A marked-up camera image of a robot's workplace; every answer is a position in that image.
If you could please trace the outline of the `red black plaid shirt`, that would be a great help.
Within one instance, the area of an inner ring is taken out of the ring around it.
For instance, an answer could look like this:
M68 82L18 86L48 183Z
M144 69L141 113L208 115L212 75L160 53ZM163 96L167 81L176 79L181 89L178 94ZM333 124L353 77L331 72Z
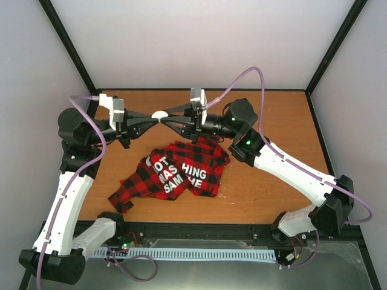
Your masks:
M118 213L126 213L134 206L133 198L174 201L185 190L195 196L214 198L229 163L228 153L217 141L175 141L141 159L135 172L120 181L108 201Z

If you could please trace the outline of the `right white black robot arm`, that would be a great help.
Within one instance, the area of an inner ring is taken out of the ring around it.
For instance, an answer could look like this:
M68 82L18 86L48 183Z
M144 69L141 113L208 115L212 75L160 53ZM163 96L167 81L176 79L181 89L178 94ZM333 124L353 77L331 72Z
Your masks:
M237 99L224 107L222 115L208 114L201 101L162 113L160 122L180 136L232 140L229 150L236 160L263 170L306 196L311 204L294 212L282 212L272 223L272 236L280 241L309 231L337 236L354 207L353 181L342 175L324 174L283 152L254 130L258 115L250 102Z

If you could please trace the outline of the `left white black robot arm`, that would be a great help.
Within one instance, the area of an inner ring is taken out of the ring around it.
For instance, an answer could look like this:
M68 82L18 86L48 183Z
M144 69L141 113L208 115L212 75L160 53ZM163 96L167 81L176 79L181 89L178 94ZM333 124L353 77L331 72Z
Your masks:
M158 124L158 119L134 111L119 112L116 124L95 120L76 108L64 110L57 120L63 157L57 193L32 249L22 250L19 263L36 278L76 284L86 261L106 241L121 242L126 236L123 216L104 211L83 233L74 236L80 209L99 169L109 141L119 140L127 149Z

